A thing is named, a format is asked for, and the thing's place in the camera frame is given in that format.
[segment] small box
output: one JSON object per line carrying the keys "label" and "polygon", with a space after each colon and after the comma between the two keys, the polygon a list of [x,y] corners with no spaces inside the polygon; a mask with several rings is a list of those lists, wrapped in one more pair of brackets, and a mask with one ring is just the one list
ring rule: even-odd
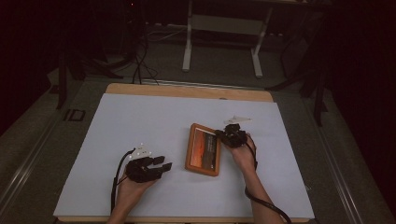
{"label": "small box", "polygon": [[185,168],[202,175],[219,175],[220,147],[221,142],[215,130],[193,123]]}

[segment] orange box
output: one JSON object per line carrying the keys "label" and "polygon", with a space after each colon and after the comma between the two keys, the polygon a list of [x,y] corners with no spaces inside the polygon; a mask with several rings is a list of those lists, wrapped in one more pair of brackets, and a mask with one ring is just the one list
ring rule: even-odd
{"label": "orange box", "polygon": [[220,147],[221,141],[215,130],[193,123],[185,168],[202,175],[219,175]]}

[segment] dark background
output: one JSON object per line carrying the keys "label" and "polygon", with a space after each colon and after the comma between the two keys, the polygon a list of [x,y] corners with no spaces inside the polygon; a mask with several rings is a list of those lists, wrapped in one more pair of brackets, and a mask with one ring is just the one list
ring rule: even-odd
{"label": "dark background", "polygon": [[[105,9],[106,0],[33,1],[0,3],[0,134],[50,88],[47,73],[58,66],[64,41],[72,41],[88,55],[103,54],[98,21],[122,21]],[[326,86],[353,132],[377,185],[396,214],[396,3],[340,1],[329,18],[326,41],[337,40]],[[92,8],[97,10],[93,17]],[[146,1],[149,23],[185,24],[187,1]],[[270,29],[286,32],[289,20],[275,14]]]}

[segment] floor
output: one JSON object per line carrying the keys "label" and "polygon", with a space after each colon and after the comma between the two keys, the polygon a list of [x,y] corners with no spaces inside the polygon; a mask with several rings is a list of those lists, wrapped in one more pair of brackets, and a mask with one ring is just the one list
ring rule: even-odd
{"label": "floor", "polygon": [[[279,60],[282,43],[275,36],[265,39],[259,54],[264,71],[261,79],[254,77],[246,46],[227,46],[199,38],[193,39],[191,70],[182,72],[182,36],[182,32],[173,38],[163,38],[162,34],[149,36],[141,70],[143,84],[263,91],[286,80]],[[47,92],[1,136],[0,191],[4,193],[0,223],[55,221],[53,209],[106,86],[112,82],[132,82],[135,69],[136,64],[130,64],[115,70],[124,76],[115,80],[87,68],[89,74],[84,81],[69,77],[68,100],[61,110],[55,109],[57,95]],[[56,84],[57,73],[55,70],[49,74],[52,83]],[[271,93],[278,103],[317,217],[309,223],[396,223],[331,92],[326,91],[327,112],[321,114],[323,127],[318,127],[312,116],[314,96],[302,98],[298,93],[300,87],[301,83],[296,83]],[[81,122],[65,121],[67,109],[85,110],[86,117]]]}

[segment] white board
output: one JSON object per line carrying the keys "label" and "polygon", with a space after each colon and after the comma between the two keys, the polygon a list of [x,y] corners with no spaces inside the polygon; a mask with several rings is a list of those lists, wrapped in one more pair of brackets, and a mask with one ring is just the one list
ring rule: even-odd
{"label": "white board", "polygon": [[110,214],[121,157],[143,143],[172,170],[152,186],[134,217],[252,217],[243,177],[221,149],[219,176],[184,169],[190,126],[223,129],[233,116],[258,148],[257,172],[274,204],[289,217],[313,218],[305,186],[276,103],[104,94],[54,211],[56,217]]}

